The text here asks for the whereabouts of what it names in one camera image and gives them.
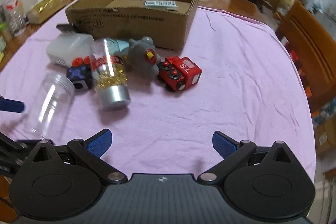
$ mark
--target red toy train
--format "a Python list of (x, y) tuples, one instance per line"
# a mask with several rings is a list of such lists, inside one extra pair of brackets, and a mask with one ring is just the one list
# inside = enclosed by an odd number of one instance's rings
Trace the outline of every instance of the red toy train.
[(158, 66), (158, 77), (173, 91), (185, 90), (197, 84), (202, 73), (202, 70), (187, 57), (166, 57)]

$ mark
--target open cardboard box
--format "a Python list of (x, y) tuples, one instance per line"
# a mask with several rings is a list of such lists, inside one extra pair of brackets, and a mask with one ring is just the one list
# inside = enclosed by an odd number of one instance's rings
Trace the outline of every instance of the open cardboard box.
[(181, 50), (199, 0), (174, 0), (178, 11), (145, 8), (145, 0), (79, 0), (66, 9), (69, 23), (94, 38), (149, 36), (156, 47)]

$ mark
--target cardboard box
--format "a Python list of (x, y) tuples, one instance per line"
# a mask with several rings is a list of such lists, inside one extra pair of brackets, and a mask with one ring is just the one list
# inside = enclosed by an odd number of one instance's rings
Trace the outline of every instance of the cardboard box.
[(314, 129), (316, 153), (321, 154), (336, 146), (336, 116)]
[(177, 12), (145, 8), (145, 0), (79, 0), (66, 9), (69, 23), (95, 39), (141, 39), (156, 47), (181, 50), (187, 40), (199, 0), (174, 0)]

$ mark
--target jar of yellow beads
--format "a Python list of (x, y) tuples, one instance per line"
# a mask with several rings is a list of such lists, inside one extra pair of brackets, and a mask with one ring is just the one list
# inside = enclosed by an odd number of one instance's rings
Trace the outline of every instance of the jar of yellow beads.
[(102, 109), (120, 109), (131, 102), (124, 62), (117, 52), (118, 42), (110, 38), (95, 40), (91, 45), (93, 86)]

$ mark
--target red label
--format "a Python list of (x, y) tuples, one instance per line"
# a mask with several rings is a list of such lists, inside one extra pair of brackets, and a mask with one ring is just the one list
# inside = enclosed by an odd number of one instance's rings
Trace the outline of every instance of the red label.
[(14, 5), (6, 5), (6, 10), (13, 10), (18, 6), (19, 2), (18, 0), (15, 1)]
[[(112, 64), (120, 64), (124, 65), (123, 59), (120, 56), (116, 55), (110, 55), (110, 60)], [(103, 64), (106, 64), (108, 62), (107, 58), (101, 57), (93, 62), (91, 62), (91, 69), (96, 70), (98, 67), (100, 67)]]

